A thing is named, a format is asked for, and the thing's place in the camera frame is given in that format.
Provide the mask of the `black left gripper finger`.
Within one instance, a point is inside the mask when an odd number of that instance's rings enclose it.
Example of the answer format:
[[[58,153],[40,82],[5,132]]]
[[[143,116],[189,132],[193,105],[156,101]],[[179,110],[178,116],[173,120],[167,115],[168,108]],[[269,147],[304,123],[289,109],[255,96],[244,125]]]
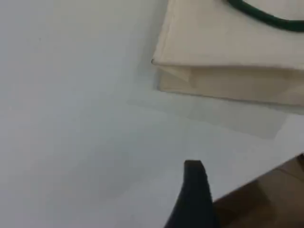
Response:
[[[183,184],[166,228],[218,228],[206,170],[199,160],[184,162]]]

